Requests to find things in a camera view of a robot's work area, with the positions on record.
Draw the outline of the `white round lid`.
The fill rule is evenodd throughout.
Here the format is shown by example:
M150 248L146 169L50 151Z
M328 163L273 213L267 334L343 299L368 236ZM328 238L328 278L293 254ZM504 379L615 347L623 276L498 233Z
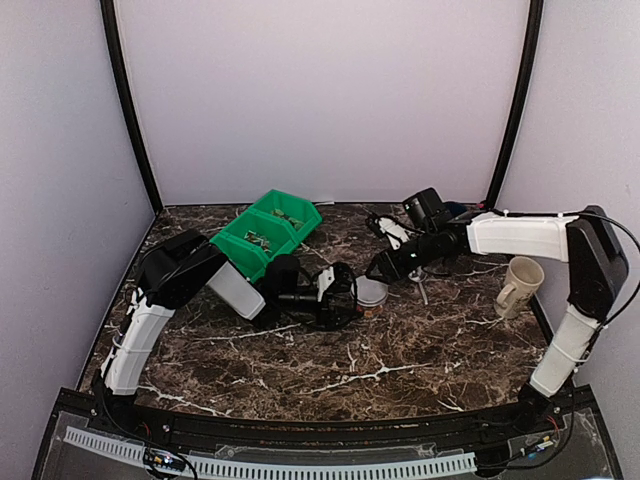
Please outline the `white round lid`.
M357 303L366 308L383 305L388 298L388 286L385 283L361 276L357 278Z

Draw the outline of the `silver metal scoop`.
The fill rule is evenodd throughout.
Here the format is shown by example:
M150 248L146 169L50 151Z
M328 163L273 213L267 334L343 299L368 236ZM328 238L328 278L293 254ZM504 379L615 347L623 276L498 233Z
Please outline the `silver metal scoop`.
M427 277L426 273L421 268L417 268L416 270L412 271L408 275L408 278L413 283L416 284L416 286L417 286L417 288L418 288L418 290L420 292L420 295L421 295L421 298L422 298L422 301L423 301L424 305L428 305L429 304L428 296L427 296L427 293L426 293L426 288L424 286L424 281L425 281L426 277Z

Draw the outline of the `green three-compartment candy bin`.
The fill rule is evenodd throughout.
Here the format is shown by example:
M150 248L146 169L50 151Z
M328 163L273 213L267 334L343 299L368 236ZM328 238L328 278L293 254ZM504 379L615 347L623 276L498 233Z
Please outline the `green three-compartment candy bin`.
M232 220L210 242L255 283L278 255L292 254L323 222L309 200L271 190Z

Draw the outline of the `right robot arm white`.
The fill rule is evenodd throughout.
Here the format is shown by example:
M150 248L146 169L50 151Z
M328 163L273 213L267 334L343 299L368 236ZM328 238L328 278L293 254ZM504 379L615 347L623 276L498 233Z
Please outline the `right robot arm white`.
M528 396L510 413L521 434L534 432L549 416L551 398L585 362L601 332L624 310L618 297L630 265L618 239L629 230L599 205L557 213L509 212L445 207L408 227L388 215L372 214L367 226L388 240L371 260L366 275L385 284L404 280L428 264L458 255L506 255L541 261L544 293L557 287L566 296L554 336L528 380L538 395Z

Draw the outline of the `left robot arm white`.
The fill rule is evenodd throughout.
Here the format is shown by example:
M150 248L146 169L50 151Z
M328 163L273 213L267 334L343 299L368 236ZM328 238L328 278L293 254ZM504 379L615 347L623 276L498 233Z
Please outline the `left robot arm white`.
M190 229L173 236L141 258L125 318L92 379L95 391L114 396L103 405L101 417L120 436L134 435L141 415L119 397L136 394L160 333L204 288L257 328L302 314L312 316L309 328L333 332L362 316L356 276L344 262L311 275L294 255L279 254L252 283L200 232Z

